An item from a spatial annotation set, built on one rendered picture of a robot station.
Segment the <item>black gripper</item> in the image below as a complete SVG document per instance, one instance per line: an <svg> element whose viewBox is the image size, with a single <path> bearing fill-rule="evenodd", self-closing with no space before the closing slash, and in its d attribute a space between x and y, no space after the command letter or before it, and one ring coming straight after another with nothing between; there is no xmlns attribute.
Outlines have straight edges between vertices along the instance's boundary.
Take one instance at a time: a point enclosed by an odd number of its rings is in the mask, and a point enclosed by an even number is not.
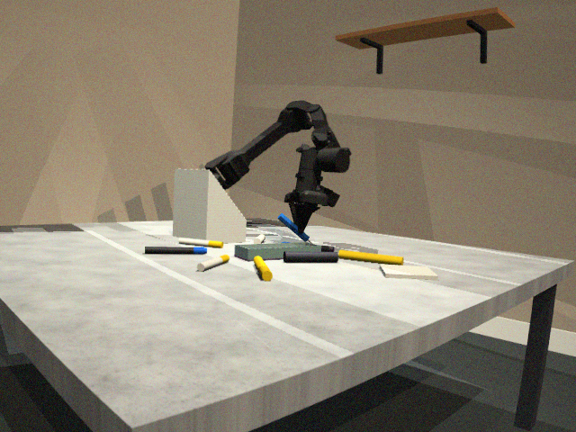
<svg viewBox="0 0 576 432"><path fill-rule="evenodd" d="M295 177L296 187L285 195L284 202L289 203L293 223L298 227L298 232L303 233L311 215L320 209L318 204L328 206L329 198L325 193L315 192L318 183L323 180L321 172L299 169Z"/></svg>

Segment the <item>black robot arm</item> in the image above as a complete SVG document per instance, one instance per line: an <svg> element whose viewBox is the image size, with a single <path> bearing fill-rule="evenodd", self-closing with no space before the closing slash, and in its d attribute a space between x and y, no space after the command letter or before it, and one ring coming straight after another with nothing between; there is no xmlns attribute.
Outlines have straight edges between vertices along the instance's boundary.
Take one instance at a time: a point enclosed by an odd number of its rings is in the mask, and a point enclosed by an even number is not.
<svg viewBox="0 0 576 432"><path fill-rule="evenodd" d="M310 113L312 121L308 113ZM248 173L248 166L253 159L287 133L309 130L314 126L311 140L316 148L302 144L296 149L296 151L301 152L299 169L345 173L349 169L351 152L348 148L340 148L326 119L325 113L318 104L304 100L290 102L280 112L278 120L245 147L215 158L208 162L204 168L211 170L220 186L226 190ZM335 207L340 196L333 190L320 185L320 180L315 192L326 194L329 198L328 206L330 207Z"/></svg>

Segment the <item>blue stylus with grey tip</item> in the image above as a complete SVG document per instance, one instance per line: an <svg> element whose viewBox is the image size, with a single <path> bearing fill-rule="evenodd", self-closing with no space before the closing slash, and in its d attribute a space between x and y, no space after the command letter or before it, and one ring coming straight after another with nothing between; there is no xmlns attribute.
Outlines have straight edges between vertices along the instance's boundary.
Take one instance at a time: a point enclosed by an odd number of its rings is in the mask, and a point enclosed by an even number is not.
<svg viewBox="0 0 576 432"><path fill-rule="evenodd" d="M306 233L299 233L298 232L298 227L292 222L290 221L285 215L283 215L282 213L278 216L277 218L278 220L280 220L284 225L286 225L291 231L293 231L298 237L300 237L304 242L306 242L307 240L309 241L309 236ZM310 243L312 243L311 241L309 241ZM313 244L313 243L312 243Z"/></svg>

